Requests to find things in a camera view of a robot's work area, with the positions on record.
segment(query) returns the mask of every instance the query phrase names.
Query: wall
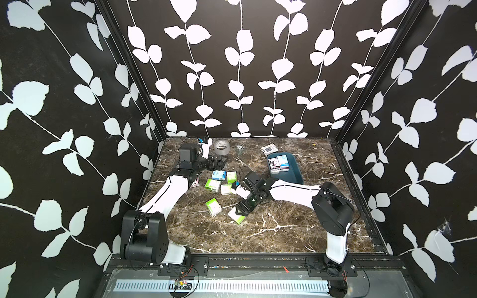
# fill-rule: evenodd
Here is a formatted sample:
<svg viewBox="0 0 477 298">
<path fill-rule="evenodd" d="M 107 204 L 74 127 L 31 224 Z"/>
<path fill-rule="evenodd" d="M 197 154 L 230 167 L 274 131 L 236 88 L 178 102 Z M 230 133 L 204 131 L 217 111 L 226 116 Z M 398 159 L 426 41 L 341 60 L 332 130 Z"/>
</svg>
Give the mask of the wall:
<svg viewBox="0 0 477 298">
<path fill-rule="evenodd" d="M 92 2 L 0 11 L 0 297 L 89 298 L 159 134 Z"/>
<path fill-rule="evenodd" d="M 425 297 L 473 297 L 477 1 L 430 3 L 343 150 L 388 250 L 402 256 Z"/>
<path fill-rule="evenodd" d="M 110 5 L 169 136 L 333 137 L 409 1 Z"/>
</svg>

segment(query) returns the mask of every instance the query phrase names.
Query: plastic bin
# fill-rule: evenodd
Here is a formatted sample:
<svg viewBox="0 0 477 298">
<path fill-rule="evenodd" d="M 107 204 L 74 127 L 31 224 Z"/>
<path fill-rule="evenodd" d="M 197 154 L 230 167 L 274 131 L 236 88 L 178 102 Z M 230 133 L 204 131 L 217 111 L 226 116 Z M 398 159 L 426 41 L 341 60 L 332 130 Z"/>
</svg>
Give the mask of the plastic bin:
<svg viewBox="0 0 477 298">
<path fill-rule="evenodd" d="M 279 155 L 286 155 L 288 159 L 288 164 L 290 165 L 287 172 L 280 172 L 278 174 L 272 174 L 270 169 L 270 163 L 268 159 L 275 158 Z M 288 152 L 275 152 L 267 156 L 267 165 L 269 167 L 270 176 L 272 178 L 281 179 L 286 182 L 303 184 L 303 177 L 301 176 L 300 168 L 298 167 L 297 160 L 293 154 Z"/>
</svg>

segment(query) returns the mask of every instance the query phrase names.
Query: cable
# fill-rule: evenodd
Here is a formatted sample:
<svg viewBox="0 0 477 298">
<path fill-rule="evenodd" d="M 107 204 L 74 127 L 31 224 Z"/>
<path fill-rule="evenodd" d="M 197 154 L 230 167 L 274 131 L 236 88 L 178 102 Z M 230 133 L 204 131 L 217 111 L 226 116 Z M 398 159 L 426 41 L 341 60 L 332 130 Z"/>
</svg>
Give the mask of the cable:
<svg viewBox="0 0 477 298">
<path fill-rule="evenodd" d="M 356 263 L 359 265 L 359 267 L 363 270 L 364 274 L 366 275 L 366 279 L 368 280 L 368 290 L 366 291 L 366 294 L 364 296 L 358 296 L 358 297 L 353 297 L 353 298 L 363 298 L 363 297 L 368 296 L 369 289 L 371 289 L 371 283 L 369 282 L 369 277 L 368 277 L 368 274 L 366 273 L 366 270 L 364 270 L 364 268 L 361 266 L 361 264 L 358 262 L 357 259 L 353 258 L 353 260 L 355 260 Z"/>
</svg>

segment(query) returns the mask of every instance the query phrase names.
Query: ventilation grille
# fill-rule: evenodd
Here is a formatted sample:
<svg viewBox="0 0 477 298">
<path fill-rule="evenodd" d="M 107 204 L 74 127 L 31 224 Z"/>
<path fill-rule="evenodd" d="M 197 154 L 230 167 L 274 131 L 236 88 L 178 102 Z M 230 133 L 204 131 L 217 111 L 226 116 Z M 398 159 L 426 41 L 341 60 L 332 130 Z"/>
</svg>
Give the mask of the ventilation grille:
<svg viewBox="0 0 477 298">
<path fill-rule="evenodd" d="M 192 288 L 197 281 L 192 281 Z M 114 292 L 172 292 L 174 280 L 118 279 Z M 201 280 L 196 292 L 246 293 L 246 294 L 325 294 L 326 280 Z"/>
</svg>

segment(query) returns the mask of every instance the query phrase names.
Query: white leaf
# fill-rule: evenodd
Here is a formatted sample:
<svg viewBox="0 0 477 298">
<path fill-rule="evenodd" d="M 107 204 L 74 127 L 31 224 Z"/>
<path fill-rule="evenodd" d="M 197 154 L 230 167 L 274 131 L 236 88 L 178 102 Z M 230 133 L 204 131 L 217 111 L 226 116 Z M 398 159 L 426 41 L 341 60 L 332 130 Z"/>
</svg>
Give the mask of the white leaf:
<svg viewBox="0 0 477 298">
<path fill-rule="evenodd" d="M 46 94 L 50 88 L 40 82 L 24 81 L 17 84 L 12 91 L 14 106 L 30 116 L 36 116 L 43 108 Z"/>
<path fill-rule="evenodd" d="M 268 123 L 270 122 L 270 120 L 272 120 L 272 119 L 273 119 L 273 116 L 265 115 L 265 117 L 263 117 L 263 125 L 267 126 Z"/>
<path fill-rule="evenodd" d="M 93 91 L 85 85 L 78 84 L 74 88 L 74 94 L 78 96 L 84 103 L 95 104 L 96 98 L 94 97 Z"/>
<path fill-rule="evenodd" d="M 262 82 L 259 82 L 259 86 L 260 88 L 262 88 L 263 90 L 265 89 L 268 89 L 268 88 L 271 88 L 271 87 L 275 87 L 277 84 L 275 82 L 272 82 L 272 81 L 262 81 Z"/>
<path fill-rule="evenodd" d="M 253 96 L 243 97 L 239 102 L 240 104 L 251 104 L 253 101 Z"/>
<path fill-rule="evenodd" d="M 116 118 L 109 118 L 103 122 L 104 129 L 110 135 L 121 135 L 121 128 L 119 127 L 119 122 Z"/>
<path fill-rule="evenodd" d="M 453 263 L 456 260 L 453 252 L 454 247 L 440 231 L 432 230 L 427 235 L 424 247 L 445 262 Z"/>
<path fill-rule="evenodd" d="M 378 193 L 376 195 L 376 206 L 386 208 L 391 204 L 391 200 L 387 193 Z"/>
<path fill-rule="evenodd" d="M 238 131 L 240 131 L 241 134 L 244 134 L 249 131 L 249 126 L 246 123 L 239 123 L 237 124 Z"/>
<path fill-rule="evenodd" d="M 338 120 L 340 118 L 343 118 L 347 114 L 349 114 L 349 112 L 350 112 L 350 109 L 348 109 L 347 107 L 341 107 L 341 108 L 334 109 L 333 118 L 335 120 Z"/>
<path fill-rule="evenodd" d="M 413 74 L 410 71 L 402 71 L 399 77 L 397 78 L 397 84 L 399 86 L 406 84 L 413 79 Z"/>
<path fill-rule="evenodd" d="M 38 12 L 20 1 L 13 1 L 8 4 L 7 18 L 12 27 L 25 27 L 36 31 L 45 29 L 45 22 Z"/>
<path fill-rule="evenodd" d="M 419 133 L 414 127 L 408 126 L 399 132 L 399 139 L 414 148 L 419 148 Z"/>
<path fill-rule="evenodd" d="M 84 5 L 79 2 L 71 2 L 71 7 L 74 10 L 84 13 L 90 18 L 92 18 L 94 16 L 94 13 L 96 12 L 96 7 L 94 6 L 94 3 L 90 1 L 86 2 L 86 4 Z"/>
<path fill-rule="evenodd" d="M 8 294 L 8 286 L 11 282 L 11 276 L 17 269 L 17 262 L 0 269 L 0 297 L 6 298 Z"/>
<path fill-rule="evenodd" d="M 362 76 L 358 82 L 356 83 L 356 87 L 357 88 L 363 88 L 364 86 L 366 86 L 366 84 L 368 83 L 368 80 L 369 78 L 371 77 L 370 74 L 365 74 L 364 76 Z"/>
<path fill-rule="evenodd" d="M 300 35 L 305 31 L 308 31 L 308 19 L 301 12 L 295 14 L 290 23 L 290 34 Z"/>
<path fill-rule="evenodd" d="M 239 30 L 237 32 L 237 44 L 241 53 L 250 51 L 253 48 L 253 38 L 250 30 Z"/>
<path fill-rule="evenodd" d="M 170 132 L 176 133 L 177 132 L 177 124 L 174 122 L 167 122 L 166 129 Z"/>
<path fill-rule="evenodd" d="M 379 209 L 371 210 L 371 216 L 374 218 L 375 221 L 379 221 L 380 223 L 386 221 L 386 216 L 384 216 L 384 213 Z"/>
<path fill-rule="evenodd" d="M 310 101 L 304 96 L 297 96 L 297 104 L 308 104 Z"/>
<path fill-rule="evenodd" d="M 370 155 L 368 155 L 368 157 L 366 158 L 364 164 L 368 164 L 368 163 L 376 163 L 377 160 L 376 160 L 376 154 L 374 153 L 371 153 Z"/>
<path fill-rule="evenodd" d="M 171 91 L 171 83 L 167 78 L 156 81 L 156 88 L 163 96 L 166 96 Z"/>
<path fill-rule="evenodd" d="M 314 101 L 311 101 L 307 106 L 306 106 L 306 109 L 307 110 L 313 110 L 313 109 L 316 109 L 316 108 L 321 108 L 323 106 L 323 103 L 319 100 L 314 100 Z"/>
<path fill-rule="evenodd" d="M 369 122 L 369 112 L 367 110 L 361 110 L 361 121 L 363 124 L 366 124 Z"/>
<path fill-rule="evenodd" d="M 282 114 L 278 114 L 275 117 L 273 117 L 273 123 L 280 124 L 283 122 L 285 122 L 285 116 L 283 116 Z"/>
<path fill-rule="evenodd" d="M 35 229 L 48 232 L 62 227 L 61 206 L 55 200 L 41 200 L 36 210 L 33 226 Z"/>
<path fill-rule="evenodd" d="M 210 128 L 210 127 L 214 127 L 214 126 L 217 126 L 217 125 L 221 125 L 222 122 L 220 122 L 219 120 L 217 119 L 214 119 L 214 118 L 209 118 L 205 121 L 205 126 Z"/>
<path fill-rule="evenodd" d="M 109 250 L 108 245 L 105 242 L 101 242 L 98 245 L 98 248 L 93 254 L 94 260 L 96 261 L 96 264 L 102 265 L 106 261 L 106 259 L 109 257 L 111 254 L 111 251 Z"/>
<path fill-rule="evenodd" d="M 57 142 L 51 142 L 48 146 L 46 146 L 43 151 L 41 152 L 44 155 L 51 154 L 58 150 L 68 149 L 71 147 L 71 143 L 73 142 L 73 129 L 64 132 L 61 135 L 61 138 Z"/>
<path fill-rule="evenodd" d="M 228 89 L 235 94 L 236 97 L 240 97 L 243 93 L 243 84 L 238 81 L 230 80 L 230 82 L 228 82 Z"/>
<path fill-rule="evenodd" d="M 319 51 L 310 54 L 310 60 L 314 66 L 320 65 L 323 62 L 324 57 L 325 54 Z"/>
<path fill-rule="evenodd" d="M 175 107 L 178 107 L 182 105 L 182 103 L 180 101 L 178 101 L 177 99 L 175 98 L 169 98 L 167 101 L 166 101 L 166 106 L 169 108 L 169 109 L 174 109 Z"/>
<path fill-rule="evenodd" d="M 206 104 L 203 104 L 203 105 L 200 105 L 200 106 L 196 107 L 196 111 L 202 118 L 205 119 L 205 118 L 209 117 L 210 114 L 212 114 L 214 109 L 212 109 L 211 107 L 209 107 Z"/>
<path fill-rule="evenodd" d="M 379 111 L 379 109 L 381 109 L 381 107 L 383 106 L 383 103 L 383 94 L 381 93 L 381 91 L 379 91 L 373 98 L 373 113 Z"/>
<path fill-rule="evenodd" d="M 386 29 L 384 29 L 374 39 L 373 46 L 374 47 L 382 47 L 385 44 L 388 44 L 391 41 L 391 39 L 393 39 L 393 36 L 394 36 L 395 33 L 396 33 L 396 28 L 386 28 Z"/>
<path fill-rule="evenodd" d="M 358 149 L 358 141 L 353 139 L 350 143 L 350 152 L 355 154 L 357 149 Z"/>
<path fill-rule="evenodd" d="M 314 96 L 323 92 L 323 90 L 325 90 L 325 88 L 326 88 L 326 80 L 318 81 L 318 82 L 315 82 L 315 83 L 311 84 L 310 89 L 309 89 L 310 98 L 313 99 Z"/>
<path fill-rule="evenodd" d="M 399 57 L 396 59 L 393 65 L 393 69 L 391 70 L 391 79 L 396 79 L 399 74 L 403 71 L 404 69 L 404 59 Z"/>
<path fill-rule="evenodd" d="M 392 113 L 391 122 L 396 125 L 399 125 L 401 128 L 404 128 L 406 126 L 406 123 L 404 123 L 404 117 L 401 116 L 398 112 Z"/>
<path fill-rule="evenodd" d="M 435 184 L 447 184 L 452 181 L 456 173 L 445 164 L 433 162 L 424 172 L 424 180 Z"/>
<path fill-rule="evenodd" d="M 129 75 L 126 65 L 118 64 L 116 66 L 116 70 L 114 71 L 114 76 L 122 86 L 126 88 L 129 87 Z"/>
<path fill-rule="evenodd" d="M 462 78 L 470 82 L 477 82 L 477 59 L 467 64 L 462 71 Z"/>
<path fill-rule="evenodd" d="M 285 74 L 288 74 L 292 68 L 293 62 L 288 60 L 288 58 L 275 60 L 271 64 L 271 69 L 277 80 L 281 79 Z"/>
<path fill-rule="evenodd" d="M 192 62 L 185 61 L 185 60 L 182 60 L 181 63 L 182 65 L 187 66 L 188 68 L 192 69 L 195 72 L 201 72 L 206 67 L 205 64 L 202 64 L 202 63 L 193 64 Z"/>
<path fill-rule="evenodd" d="M 126 152 L 128 149 L 129 149 L 129 142 L 127 140 L 119 141 L 118 149 L 117 149 L 118 156 L 121 156 L 121 154 Z"/>
<path fill-rule="evenodd" d="M 228 100 L 228 101 L 224 104 L 224 106 L 229 107 L 229 108 L 232 108 L 232 109 L 234 109 L 234 110 L 240 109 L 240 103 L 239 103 L 237 100 L 235 100 L 235 99 L 230 99 L 230 100 Z"/>
<path fill-rule="evenodd" d="M 407 6 L 409 6 L 409 0 L 386 0 L 381 8 L 381 25 L 384 26 L 401 15 Z"/>
<path fill-rule="evenodd" d="M 254 57 L 255 57 L 255 54 L 252 53 L 252 52 L 242 53 L 242 54 L 240 54 L 240 63 L 243 66 L 247 66 L 252 62 Z"/>
<path fill-rule="evenodd" d="M 280 34 L 285 29 L 285 27 L 290 23 L 290 20 L 283 16 L 279 15 L 275 20 L 275 24 L 273 25 L 273 37 L 276 41 L 280 38 Z"/>
<path fill-rule="evenodd" d="M 477 220 L 477 206 L 467 215 L 467 220 Z"/>
<path fill-rule="evenodd" d="M 288 90 L 293 90 L 295 89 L 295 84 L 291 81 L 288 80 L 283 80 L 278 82 L 277 86 L 275 87 L 275 92 L 276 93 L 283 93 Z"/>
<path fill-rule="evenodd" d="M 409 193 L 421 201 L 424 206 L 429 207 L 429 193 L 424 186 L 420 184 L 412 184 L 409 186 Z"/>
<path fill-rule="evenodd" d="M 190 25 L 186 30 L 187 41 L 190 44 L 198 44 L 210 38 L 210 33 L 200 25 Z"/>
<path fill-rule="evenodd" d="M 303 129 L 303 124 L 295 123 L 295 125 L 291 127 L 290 131 L 294 134 L 298 134 L 300 133 L 302 129 Z"/>
<path fill-rule="evenodd" d="M 133 50 L 133 55 L 136 56 L 136 58 L 139 59 L 139 61 L 141 61 L 142 63 L 149 62 L 149 55 L 144 50 L 135 49 Z"/>
<path fill-rule="evenodd" d="M 201 72 L 199 82 L 202 86 L 210 86 L 215 83 L 214 78 L 208 72 Z"/>
<path fill-rule="evenodd" d="M 477 122 L 469 118 L 463 118 L 459 123 L 457 139 L 462 142 L 477 140 Z"/>
<path fill-rule="evenodd" d="M 414 261 L 427 274 L 432 281 L 436 280 L 436 267 L 431 257 L 421 249 L 415 249 L 411 252 Z"/>
<path fill-rule="evenodd" d="M 171 0 L 172 7 L 182 22 L 187 23 L 190 16 L 196 11 L 196 0 Z"/>
<path fill-rule="evenodd" d="M 470 46 L 465 45 L 462 48 L 458 49 L 452 56 L 447 59 L 446 64 L 442 68 L 441 75 L 445 75 L 449 70 L 455 66 L 464 63 L 466 61 L 472 60 L 472 50 Z"/>
<path fill-rule="evenodd" d="M 178 36 L 183 35 L 186 31 L 178 26 L 172 26 L 164 28 L 164 32 L 170 36 L 172 39 L 176 39 Z"/>
<path fill-rule="evenodd" d="M 320 122 L 320 123 L 318 123 L 318 125 L 321 126 L 321 127 L 326 127 L 326 126 L 332 126 L 333 123 L 327 121 L 327 122 Z"/>
<path fill-rule="evenodd" d="M 56 235 L 56 237 L 48 244 L 45 250 L 41 253 L 42 257 L 56 257 L 60 254 L 63 245 L 70 237 L 70 233 L 64 232 Z"/>
<path fill-rule="evenodd" d="M 356 82 L 358 80 L 358 77 L 355 76 L 354 74 L 350 75 L 346 81 L 344 81 L 344 84 L 343 84 L 343 92 L 345 92 L 346 90 L 348 90 L 348 88 L 351 86 L 351 84 L 353 84 L 354 82 Z"/>
<path fill-rule="evenodd" d="M 104 38 L 108 38 L 111 35 L 111 32 L 109 31 L 102 15 L 96 14 L 96 23 L 98 24 L 98 29 L 99 32 L 101 32 L 101 35 Z"/>
<path fill-rule="evenodd" d="M 361 180 L 361 177 L 359 177 L 358 174 L 354 174 L 354 179 L 356 180 L 356 183 L 358 184 L 359 190 L 363 190 L 363 181 Z"/>
<path fill-rule="evenodd" d="M 78 153 L 83 158 L 87 158 L 93 151 L 94 140 L 89 136 L 82 135 L 74 140 L 74 144 L 76 145 L 76 150 L 78 150 Z"/>
<path fill-rule="evenodd" d="M 147 50 L 147 54 L 149 55 L 153 63 L 159 63 L 162 60 L 162 50 L 161 47 L 157 44 L 151 44 L 151 46 Z"/>
<path fill-rule="evenodd" d="M 189 72 L 187 74 L 187 85 L 189 85 L 190 89 L 194 89 L 194 85 L 196 84 L 198 77 L 196 74 Z"/>
<path fill-rule="evenodd" d="M 376 177 L 381 178 L 384 174 L 384 164 L 375 163 L 373 166 L 373 173 L 376 175 Z"/>
<path fill-rule="evenodd" d="M 373 116 L 371 118 L 369 118 L 369 123 L 371 123 L 371 125 L 373 126 L 373 128 L 377 127 L 379 125 L 379 123 L 381 123 L 381 120 L 379 120 L 378 118 L 376 118 L 376 116 Z"/>
<path fill-rule="evenodd" d="M 342 128 L 342 127 L 343 127 L 343 124 L 344 124 L 344 120 L 336 121 L 336 122 L 333 123 L 333 125 L 331 126 L 331 129 Z"/>
<path fill-rule="evenodd" d="M 436 104 L 426 98 L 420 98 L 414 103 L 411 112 L 411 123 L 426 123 L 437 117 Z"/>
<path fill-rule="evenodd" d="M 351 64 L 351 67 L 353 67 L 354 69 L 356 69 L 356 71 L 358 72 L 358 74 L 364 74 L 364 73 L 370 72 L 370 71 L 374 68 L 374 67 L 371 66 L 371 65 L 362 66 L 362 65 L 359 64 L 359 63 L 352 63 L 352 64 Z"/>
<path fill-rule="evenodd" d="M 359 42 L 365 41 L 368 38 L 375 38 L 376 36 L 378 36 L 378 33 L 373 29 L 361 30 L 356 33 Z"/>
<path fill-rule="evenodd" d="M 411 56 L 409 56 L 405 69 L 415 71 L 424 60 L 426 52 L 427 48 L 425 46 L 418 45 L 411 53 Z"/>
<path fill-rule="evenodd" d="M 70 65 L 74 72 L 80 76 L 86 83 L 89 84 L 93 77 L 93 70 L 78 53 L 70 58 Z"/>
<path fill-rule="evenodd" d="M 334 31 L 329 29 L 323 29 L 316 39 L 315 50 L 325 53 L 328 47 L 333 42 Z"/>
<path fill-rule="evenodd" d="M 64 166 L 70 171 L 71 174 L 75 174 L 76 176 L 83 176 L 84 173 L 78 164 L 78 157 L 76 156 L 76 152 L 68 153 L 67 155 L 63 156 L 63 164 Z"/>
<path fill-rule="evenodd" d="M 116 195 L 118 193 L 118 176 L 112 173 L 107 176 L 103 183 L 104 195 Z"/>
</svg>

